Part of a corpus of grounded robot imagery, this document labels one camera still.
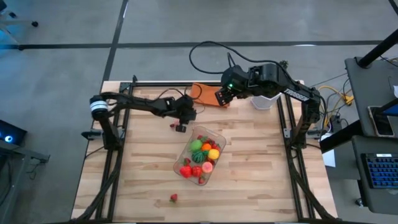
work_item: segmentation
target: green toy fruit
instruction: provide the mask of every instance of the green toy fruit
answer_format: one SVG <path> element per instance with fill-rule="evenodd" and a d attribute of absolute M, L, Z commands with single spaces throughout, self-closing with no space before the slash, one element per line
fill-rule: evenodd
<path fill-rule="evenodd" d="M 193 140 L 190 145 L 191 152 L 196 152 L 201 148 L 201 141 L 200 140 Z"/>
<path fill-rule="evenodd" d="M 205 160 L 205 155 L 202 151 L 192 153 L 192 161 L 196 163 L 202 163 Z"/>

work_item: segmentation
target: yellow toy fruit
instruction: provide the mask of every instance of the yellow toy fruit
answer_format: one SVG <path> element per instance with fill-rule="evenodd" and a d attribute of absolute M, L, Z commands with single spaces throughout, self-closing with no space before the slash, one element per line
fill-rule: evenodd
<path fill-rule="evenodd" d="M 217 149 L 210 149 L 209 154 L 207 155 L 209 159 L 218 159 L 219 156 L 220 152 Z"/>

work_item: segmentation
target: clear plastic container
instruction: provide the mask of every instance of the clear plastic container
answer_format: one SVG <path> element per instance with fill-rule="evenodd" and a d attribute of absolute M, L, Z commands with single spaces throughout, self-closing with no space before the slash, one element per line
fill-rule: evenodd
<path fill-rule="evenodd" d="M 193 166 L 200 166 L 200 167 L 201 167 L 202 164 L 203 164 L 204 162 L 207 161 L 207 160 L 205 159 L 205 161 L 202 162 L 202 163 L 200 163 L 200 164 L 198 164 L 198 163 L 192 161 L 192 152 L 191 152 L 191 150 L 190 150 L 190 145 L 191 145 L 191 142 L 192 142 L 192 141 L 198 139 L 198 136 L 207 136 L 208 138 L 214 140 L 214 142 L 215 142 L 216 144 L 219 144 L 219 145 L 220 145 L 220 155 L 219 155 L 219 157 L 218 157 L 217 159 L 213 160 L 213 161 L 214 161 L 213 171 L 214 171 L 214 169 L 216 168 L 218 159 L 220 159 L 220 157 L 221 157 L 221 155 L 222 155 L 222 152 L 223 152 L 223 149 L 224 149 L 224 147 L 225 147 L 225 145 L 226 145 L 226 139 L 225 139 L 222 135 L 217 134 L 217 133 L 214 133 L 213 131 L 211 131 L 211 130 L 209 130 L 209 129 L 206 129 L 206 128 L 202 127 L 202 126 L 196 126 L 196 127 L 193 129 L 191 138 L 189 139 L 187 145 L 185 145 L 185 148 L 184 148 L 184 150 L 182 151 L 182 153 L 181 153 L 179 159 L 178 159 L 178 160 L 175 162 L 175 164 L 174 164 L 174 172 L 175 172 L 176 174 L 181 175 L 181 173 L 180 173 L 180 168 L 184 166 L 185 158 L 188 158 L 188 159 L 191 161 L 191 162 L 190 162 L 190 166 L 191 166 L 191 167 L 193 167 Z M 199 182 L 198 182 L 198 181 L 199 181 L 199 177 L 191 176 L 191 177 L 186 178 L 186 179 L 189 180 L 189 181 L 191 181 L 191 182 L 193 182 L 193 183 L 195 183 L 195 184 L 197 184 L 197 185 L 199 185 L 199 186 L 204 186 L 204 185 L 206 185 L 207 182 L 209 181 L 209 178 L 210 178 L 211 174 L 213 173 L 213 171 L 211 171 L 210 173 L 204 173 L 204 172 L 202 171 L 201 177 L 204 178 L 204 183 L 202 183 L 202 184 L 199 184 Z"/>

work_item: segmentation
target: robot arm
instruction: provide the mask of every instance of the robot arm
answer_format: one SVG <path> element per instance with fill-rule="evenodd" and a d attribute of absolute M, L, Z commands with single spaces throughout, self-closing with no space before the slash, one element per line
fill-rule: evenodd
<path fill-rule="evenodd" d="M 225 70 L 221 77 L 222 88 L 216 92 L 220 105 L 232 101 L 234 97 L 265 96 L 272 98 L 278 93 L 289 95 L 302 102 L 302 116 L 292 130 L 290 145 L 305 148 L 305 135 L 311 124 L 320 119 L 321 96 L 315 88 L 309 88 L 293 81 L 280 67 L 273 63 L 251 67 L 244 72 L 239 65 Z"/>

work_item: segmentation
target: floor stripe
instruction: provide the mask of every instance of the floor stripe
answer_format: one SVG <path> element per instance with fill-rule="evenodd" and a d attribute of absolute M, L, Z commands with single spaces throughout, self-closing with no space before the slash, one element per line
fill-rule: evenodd
<path fill-rule="evenodd" d="M 112 66 L 113 66 L 114 56 L 116 55 L 116 49 L 118 48 L 118 42 L 119 42 L 119 38 L 120 38 L 120 33 L 122 31 L 124 16 L 125 16 L 125 13 L 127 10 L 128 3 L 129 3 L 129 0 L 123 0 L 122 7 L 120 8 L 118 24 L 114 31 L 112 46 L 111 46 L 111 50 L 109 51 L 108 60 L 106 61 L 106 66 L 105 66 L 104 75 L 102 77 L 102 82 L 108 81 L 109 77 L 111 76 L 111 70 L 112 70 Z"/>
<path fill-rule="evenodd" d="M 119 39 L 121 29 L 115 31 L 115 37 Z M 230 47 L 313 47 L 313 46 L 348 46 L 348 45 L 377 45 L 382 40 L 332 40 L 332 41 L 257 41 L 257 42 L 221 42 Z M 20 45 L 23 49 L 144 49 L 144 48 L 174 48 L 174 47 L 193 47 L 199 42 L 169 42 L 169 43 L 121 43 L 121 44 L 24 44 Z M 18 49 L 18 45 L 3 44 L 0 49 Z"/>

